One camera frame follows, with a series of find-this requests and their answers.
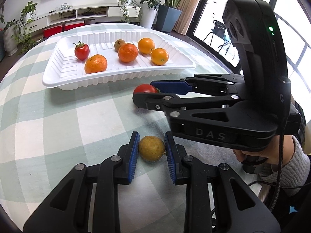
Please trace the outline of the grey knit sleeve forearm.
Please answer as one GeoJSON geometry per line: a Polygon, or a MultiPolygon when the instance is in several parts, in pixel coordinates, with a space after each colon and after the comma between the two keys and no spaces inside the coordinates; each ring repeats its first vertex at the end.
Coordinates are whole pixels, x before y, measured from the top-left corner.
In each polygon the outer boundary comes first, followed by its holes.
{"type": "MultiPolygon", "coordinates": [[[[264,150],[268,154],[268,163],[258,179],[267,183],[277,182],[279,137],[273,138],[269,146],[264,150]]],[[[302,147],[295,136],[284,137],[284,159],[280,185],[282,187],[298,187],[305,184],[310,171],[310,159],[303,152],[302,147]]]]}

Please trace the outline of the person's right hand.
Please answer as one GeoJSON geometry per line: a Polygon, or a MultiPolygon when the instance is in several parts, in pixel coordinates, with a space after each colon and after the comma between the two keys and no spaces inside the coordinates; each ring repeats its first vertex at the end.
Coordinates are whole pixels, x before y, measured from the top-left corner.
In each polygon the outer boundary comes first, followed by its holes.
{"type": "MultiPolygon", "coordinates": [[[[246,156],[258,156],[267,158],[267,163],[278,165],[279,159],[279,142],[280,136],[276,135],[272,138],[268,146],[259,152],[249,152],[233,149],[237,160],[243,162],[246,159],[246,156]]],[[[294,136],[285,135],[284,136],[284,147],[283,147],[283,165],[286,165],[292,158],[295,152],[294,136]]]]}

